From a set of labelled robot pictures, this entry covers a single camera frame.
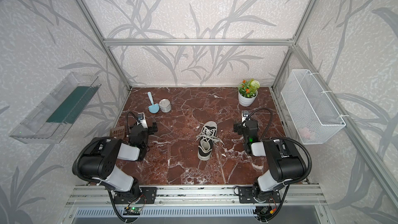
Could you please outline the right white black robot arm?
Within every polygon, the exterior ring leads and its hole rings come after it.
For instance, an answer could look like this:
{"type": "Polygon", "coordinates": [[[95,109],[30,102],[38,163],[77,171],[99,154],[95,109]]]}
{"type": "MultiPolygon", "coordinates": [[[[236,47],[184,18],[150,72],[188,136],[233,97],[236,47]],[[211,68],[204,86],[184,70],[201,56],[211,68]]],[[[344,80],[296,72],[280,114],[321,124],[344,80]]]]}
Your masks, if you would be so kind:
{"type": "Polygon", "coordinates": [[[259,111],[270,113],[269,122],[263,132],[266,134],[273,120],[269,108],[258,108],[253,112],[242,111],[241,122],[233,130],[244,138],[243,147],[247,154],[266,157],[268,171],[254,183],[254,194],[277,191],[306,179],[313,166],[308,150],[298,141],[289,137],[264,138],[259,136],[258,121],[252,115],[259,111]]]}

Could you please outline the black white canvas sneaker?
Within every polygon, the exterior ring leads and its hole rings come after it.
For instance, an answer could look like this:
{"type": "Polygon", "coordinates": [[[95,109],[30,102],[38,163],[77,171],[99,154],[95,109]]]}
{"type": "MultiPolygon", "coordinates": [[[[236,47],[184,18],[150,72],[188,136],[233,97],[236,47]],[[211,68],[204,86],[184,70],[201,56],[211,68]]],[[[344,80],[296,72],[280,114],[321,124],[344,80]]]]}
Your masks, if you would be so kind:
{"type": "Polygon", "coordinates": [[[202,161],[208,161],[211,157],[211,152],[214,143],[217,142],[217,124],[214,121],[206,122],[199,135],[198,158],[202,161]]]}

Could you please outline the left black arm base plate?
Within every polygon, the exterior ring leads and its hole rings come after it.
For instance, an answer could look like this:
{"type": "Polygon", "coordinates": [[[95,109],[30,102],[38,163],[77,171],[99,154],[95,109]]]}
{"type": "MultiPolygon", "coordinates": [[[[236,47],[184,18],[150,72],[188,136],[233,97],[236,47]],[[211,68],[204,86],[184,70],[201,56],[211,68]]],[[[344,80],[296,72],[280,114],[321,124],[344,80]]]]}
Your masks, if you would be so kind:
{"type": "Polygon", "coordinates": [[[140,187],[135,192],[115,192],[115,204],[154,204],[157,194],[157,187],[140,187]]]}

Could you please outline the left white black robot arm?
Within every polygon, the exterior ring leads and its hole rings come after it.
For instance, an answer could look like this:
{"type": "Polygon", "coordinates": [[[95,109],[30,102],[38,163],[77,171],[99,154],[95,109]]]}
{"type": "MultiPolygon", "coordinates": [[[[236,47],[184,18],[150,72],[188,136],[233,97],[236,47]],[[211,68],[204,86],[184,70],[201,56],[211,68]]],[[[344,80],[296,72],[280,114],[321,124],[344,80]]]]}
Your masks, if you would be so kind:
{"type": "Polygon", "coordinates": [[[138,198],[142,191],[136,178],[116,166],[117,160],[143,161],[149,149],[149,136],[158,131],[157,123],[146,122],[145,114],[127,112],[124,133],[127,142],[116,137],[93,138],[79,153],[73,174],[89,183],[103,185],[108,191],[138,198]]]}

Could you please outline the white shoelace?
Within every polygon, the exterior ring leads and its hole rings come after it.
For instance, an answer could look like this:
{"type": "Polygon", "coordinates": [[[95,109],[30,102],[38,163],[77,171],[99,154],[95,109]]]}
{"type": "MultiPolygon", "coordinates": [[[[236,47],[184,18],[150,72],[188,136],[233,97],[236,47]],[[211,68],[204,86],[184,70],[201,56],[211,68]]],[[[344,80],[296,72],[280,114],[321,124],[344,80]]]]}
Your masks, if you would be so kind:
{"type": "Polygon", "coordinates": [[[200,141],[204,141],[207,143],[212,142],[213,143],[223,143],[223,141],[216,137],[217,135],[217,126],[213,126],[213,125],[204,125],[202,127],[202,130],[200,132],[200,134],[198,134],[196,136],[197,140],[199,139],[200,141]]]}

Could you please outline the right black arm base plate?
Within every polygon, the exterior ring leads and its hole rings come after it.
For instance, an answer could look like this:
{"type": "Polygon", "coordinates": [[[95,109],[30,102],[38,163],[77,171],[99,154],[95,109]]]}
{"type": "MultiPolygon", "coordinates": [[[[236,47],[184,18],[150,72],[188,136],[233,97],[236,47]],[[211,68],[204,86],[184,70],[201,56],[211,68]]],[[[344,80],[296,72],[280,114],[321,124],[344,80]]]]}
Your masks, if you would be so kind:
{"type": "Polygon", "coordinates": [[[278,191],[265,192],[261,190],[254,190],[252,186],[236,186],[234,188],[234,193],[239,197],[239,202],[242,204],[276,204],[281,202],[281,195],[278,191]]]}

